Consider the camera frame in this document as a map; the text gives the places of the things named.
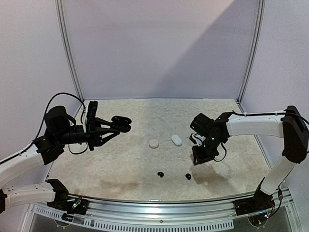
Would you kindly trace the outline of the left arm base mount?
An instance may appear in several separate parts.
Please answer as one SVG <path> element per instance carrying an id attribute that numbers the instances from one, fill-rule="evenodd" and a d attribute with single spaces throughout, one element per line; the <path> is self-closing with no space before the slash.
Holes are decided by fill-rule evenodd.
<path id="1" fill-rule="evenodd" d="M 70 197 L 66 194 L 56 195 L 47 205 L 51 208 L 65 211 L 67 214 L 86 215 L 90 201 L 82 196 Z"/>

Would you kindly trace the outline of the white earbud charging case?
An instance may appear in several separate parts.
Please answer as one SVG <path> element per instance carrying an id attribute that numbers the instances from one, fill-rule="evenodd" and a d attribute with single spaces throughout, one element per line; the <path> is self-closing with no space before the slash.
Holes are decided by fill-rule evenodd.
<path id="1" fill-rule="evenodd" d="M 176 146 L 181 146 L 183 144 L 181 138 L 176 134 L 172 135 L 171 140 Z"/>

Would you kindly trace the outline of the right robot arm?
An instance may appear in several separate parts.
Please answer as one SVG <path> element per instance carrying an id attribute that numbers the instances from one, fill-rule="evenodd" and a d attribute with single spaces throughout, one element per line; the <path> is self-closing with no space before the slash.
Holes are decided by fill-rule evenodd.
<path id="1" fill-rule="evenodd" d="M 191 138 L 195 144 L 192 147 L 193 164 L 214 161 L 219 155 L 218 146 L 225 144 L 232 136 L 264 135 L 282 138 L 284 148 L 281 156 L 260 182 L 257 194 L 250 199 L 250 207 L 259 211 L 267 205 L 268 196 L 306 158 L 309 146 L 308 124 L 292 105 L 285 110 L 269 113 L 224 112 L 216 119 L 200 113 L 190 124 L 190 128 L 199 136 L 199 139 Z"/>

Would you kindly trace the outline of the black earbud charging case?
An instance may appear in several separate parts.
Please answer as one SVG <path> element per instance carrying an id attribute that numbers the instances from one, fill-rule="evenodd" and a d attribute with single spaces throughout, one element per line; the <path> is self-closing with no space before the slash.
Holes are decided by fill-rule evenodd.
<path id="1" fill-rule="evenodd" d="M 132 120 L 124 116 L 113 116 L 111 122 L 111 128 L 116 129 L 122 133 L 129 132 L 131 130 Z"/>

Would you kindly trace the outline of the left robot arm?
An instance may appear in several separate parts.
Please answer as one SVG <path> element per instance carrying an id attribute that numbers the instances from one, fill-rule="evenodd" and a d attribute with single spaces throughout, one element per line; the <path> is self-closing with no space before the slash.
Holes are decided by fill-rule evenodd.
<path id="1" fill-rule="evenodd" d="M 68 214 L 85 215 L 88 200 L 70 197 L 67 188 L 57 179 L 27 186 L 9 186 L 8 183 L 37 167 L 54 162 L 64 148 L 71 144 L 85 143 L 87 149 L 103 146 L 112 138 L 131 129 L 131 120 L 114 116 L 111 121 L 96 117 L 98 103 L 91 101 L 82 114 L 80 125 L 67 114 L 64 106 L 55 106 L 44 114 L 46 130 L 23 150 L 0 162 L 0 210 L 46 202 L 49 207 Z"/>

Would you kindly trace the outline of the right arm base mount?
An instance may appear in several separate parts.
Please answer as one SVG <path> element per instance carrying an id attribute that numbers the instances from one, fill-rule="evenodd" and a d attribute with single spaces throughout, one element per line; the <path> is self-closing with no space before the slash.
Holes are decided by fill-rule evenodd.
<path id="1" fill-rule="evenodd" d="M 233 206 L 237 216 L 264 212 L 268 209 L 270 209 L 268 216 L 276 212 L 273 196 L 263 192 L 255 193 L 248 198 L 234 200 Z"/>

